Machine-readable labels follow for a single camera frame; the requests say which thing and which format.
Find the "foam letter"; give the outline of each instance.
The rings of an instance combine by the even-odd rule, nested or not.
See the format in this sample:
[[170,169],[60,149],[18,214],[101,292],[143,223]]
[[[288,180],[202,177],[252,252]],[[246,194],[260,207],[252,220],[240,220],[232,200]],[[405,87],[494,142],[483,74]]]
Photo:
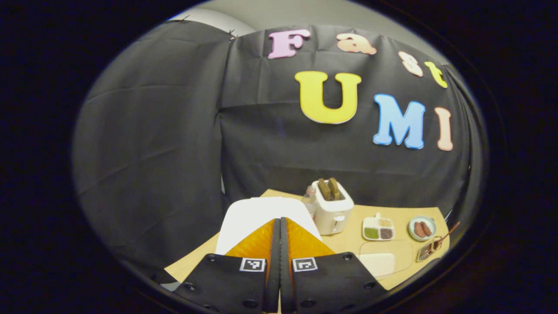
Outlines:
[[389,129],[391,127],[397,145],[401,145],[403,138],[408,133],[409,136],[405,140],[406,147],[413,149],[421,149],[424,147],[424,142],[422,140],[422,116],[425,111],[424,105],[412,101],[405,115],[403,115],[395,98],[390,95],[378,94],[374,96],[374,101],[376,101],[380,107],[378,134],[374,135],[372,139],[375,144],[391,144],[393,140],[389,134]]
[[337,35],[337,47],[342,51],[349,53],[364,53],[373,55],[376,53],[376,48],[372,47],[366,37],[357,34],[339,34]]
[[438,85],[442,86],[443,88],[448,88],[448,84],[442,79],[442,71],[436,67],[436,65],[430,61],[424,62],[426,66],[430,68],[430,72],[432,72],[432,76]]
[[302,71],[295,74],[300,83],[300,108],[304,115],[318,123],[340,124],[353,118],[357,112],[357,84],[360,76],[352,73],[338,73],[335,79],[341,82],[343,103],[332,109],[324,105],[323,83],[328,75],[318,71]]
[[407,71],[418,77],[422,76],[422,69],[420,68],[419,63],[417,62],[415,57],[404,51],[399,51],[398,55],[401,60],[403,60],[403,66],[405,67],[405,69],[407,69]]
[[273,51],[267,57],[270,59],[277,59],[296,55],[296,50],[291,50],[291,45],[295,48],[302,47],[303,36],[310,37],[310,31],[294,30],[271,33],[270,38],[273,39]]
[[451,113],[449,110],[436,107],[434,112],[438,115],[440,120],[440,140],[438,141],[438,148],[441,150],[450,151],[453,149],[453,143],[451,142],[451,128],[450,128],[450,117]]

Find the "brown food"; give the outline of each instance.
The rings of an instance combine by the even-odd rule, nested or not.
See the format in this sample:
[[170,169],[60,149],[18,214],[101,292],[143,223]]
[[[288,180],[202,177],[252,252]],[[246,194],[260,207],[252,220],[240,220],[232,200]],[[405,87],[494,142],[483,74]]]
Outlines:
[[430,228],[428,228],[428,226],[425,224],[424,221],[421,221],[421,222],[420,222],[420,225],[422,226],[422,229],[424,230],[424,233],[425,233],[427,236],[431,236],[431,235],[432,235],[432,231],[430,231]]
[[393,236],[393,233],[392,233],[391,229],[385,229],[385,228],[380,229],[380,237],[382,239],[391,239],[392,236]]
[[425,234],[424,231],[422,230],[421,224],[420,224],[418,221],[415,222],[415,234],[416,234],[418,237],[425,237],[425,236],[426,236],[426,234]]

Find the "yellow letter u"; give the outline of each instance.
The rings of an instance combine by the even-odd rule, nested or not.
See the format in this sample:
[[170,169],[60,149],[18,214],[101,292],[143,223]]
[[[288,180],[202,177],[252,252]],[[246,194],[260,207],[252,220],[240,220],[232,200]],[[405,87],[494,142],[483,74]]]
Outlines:
[[295,74],[300,83],[300,108],[306,117],[319,123],[345,123],[357,112],[357,84],[360,76],[352,73],[338,73],[335,79],[341,82],[343,103],[332,109],[324,105],[323,87],[328,75],[319,71],[302,71]]

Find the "green food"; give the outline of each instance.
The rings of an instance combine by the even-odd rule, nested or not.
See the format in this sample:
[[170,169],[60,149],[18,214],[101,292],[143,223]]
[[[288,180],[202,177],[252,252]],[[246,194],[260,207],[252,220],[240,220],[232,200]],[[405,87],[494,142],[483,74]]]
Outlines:
[[369,239],[377,239],[378,236],[378,229],[374,228],[364,228],[364,236]]

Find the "sausage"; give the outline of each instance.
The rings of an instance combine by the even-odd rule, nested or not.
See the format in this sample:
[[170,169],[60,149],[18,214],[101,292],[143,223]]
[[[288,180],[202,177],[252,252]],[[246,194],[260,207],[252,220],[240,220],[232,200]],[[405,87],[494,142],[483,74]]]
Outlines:
[[419,222],[415,222],[415,234],[418,237],[425,237],[426,234],[424,233],[424,231],[422,230],[422,226]]
[[430,231],[430,228],[428,228],[428,226],[424,223],[424,221],[420,222],[420,225],[422,226],[422,229],[424,230],[424,233],[427,236],[431,236],[432,235],[432,231]]

